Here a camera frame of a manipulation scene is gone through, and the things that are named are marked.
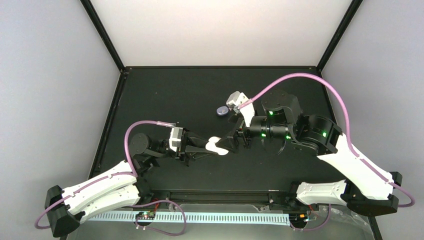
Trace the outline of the white oval charging case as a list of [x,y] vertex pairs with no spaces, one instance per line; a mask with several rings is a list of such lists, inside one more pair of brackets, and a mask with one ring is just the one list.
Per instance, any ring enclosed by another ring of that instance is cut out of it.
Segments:
[[221,138],[220,138],[220,137],[217,137],[217,136],[211,136],[211,137],[208,139],[208,142],[207,142],[207,143],[206,143],[206,145],[205,145],[205,149],[206,149],[206,150],[208,150],[208,151],[210,151],[210,152],[214,152],[214,153],[216,153],[216,154],[218,154],[218,155],[220,155],[220,156],[227,155],[227,154],[229,153],[229,151],[228,151],[228,150],[226,150],[226,149],[224,149],[224,148],[221,148],[221,147],[218,147],[218,146],[217,146],[217,143],[218,143],[220,140],[221,140]]

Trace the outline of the lavender earbud charging case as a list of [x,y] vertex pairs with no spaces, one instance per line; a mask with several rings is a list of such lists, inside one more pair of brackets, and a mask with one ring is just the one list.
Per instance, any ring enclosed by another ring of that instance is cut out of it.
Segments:
[[229,112],[230,112],[230,110],[227,106],[220,106],[216,109],[216,114],[219,117],[226,116]]

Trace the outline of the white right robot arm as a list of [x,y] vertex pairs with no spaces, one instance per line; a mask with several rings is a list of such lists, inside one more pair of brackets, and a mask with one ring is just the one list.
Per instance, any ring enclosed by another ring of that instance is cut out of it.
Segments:
[[336,182],[309,183],[294,181],[286,193],[285,204],[293,210],[301,206],[330,204],[345,206],[351,211],[376,217],[396,213],[399,199],[395,185],[402,175],[382,170],[366,157],[354,155],[347,135],[331,119],[305,115],[298,98],[281,89],[262,96],[264,115],[257,115],[247,96],[239,91],[230,95],[226,104],[235,111],[237,121],[225,137],[211,137],[206,148],[219,155],[235,153],[240,143],[248,148],[255,137],[282,140],[281,150],[294,149],[317,157],[334,167],[344,179]]

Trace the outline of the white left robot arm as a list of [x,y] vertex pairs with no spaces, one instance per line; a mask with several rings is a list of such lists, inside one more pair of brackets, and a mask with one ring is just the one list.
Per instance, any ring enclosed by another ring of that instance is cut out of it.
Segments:
[[51,187],[46,194],[45,215],[53,237],[64,237],[87,220],[118,208],[152,202],[154,193],[144,174],[158,167],[158,159],[173,158],[187,164],[210,155],[226,155],[216,146],[219,137],[209,139],[182,127],[173,127],[165,140],[138,133],[126,143],[127,159],[104,173],[80,184]]

